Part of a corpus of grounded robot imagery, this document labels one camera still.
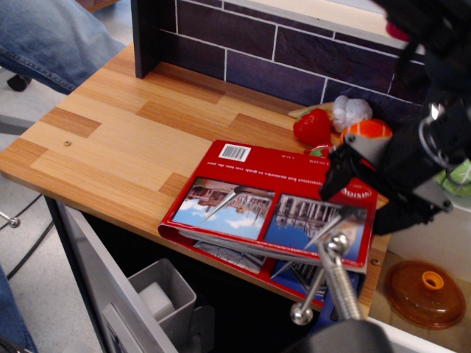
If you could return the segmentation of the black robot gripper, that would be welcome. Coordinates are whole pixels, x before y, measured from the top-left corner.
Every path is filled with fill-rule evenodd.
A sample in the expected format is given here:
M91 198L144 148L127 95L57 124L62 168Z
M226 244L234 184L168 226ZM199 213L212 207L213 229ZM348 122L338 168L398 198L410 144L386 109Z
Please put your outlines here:
M451 200L433 178L470 157L470 105L457 100L433 107L428 117L403 127L391 138L348 134L329 155L330 168L319 189L329 200L358 178L389 202L376 211L372 233L387 235L427 224Z

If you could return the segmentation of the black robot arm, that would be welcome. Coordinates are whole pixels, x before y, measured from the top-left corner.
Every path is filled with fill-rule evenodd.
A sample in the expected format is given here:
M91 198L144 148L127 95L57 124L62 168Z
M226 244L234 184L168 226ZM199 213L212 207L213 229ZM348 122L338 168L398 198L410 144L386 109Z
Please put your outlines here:
M418 46L425 50L431 90L415 122L389 139L348 134L330 153L320 196L331 199L357 178L387 198L372 231L385 235L428 223L452 203L434 182L441 171L470 158L470 3L382 1L388 21L406 33L400 56L403 76Z

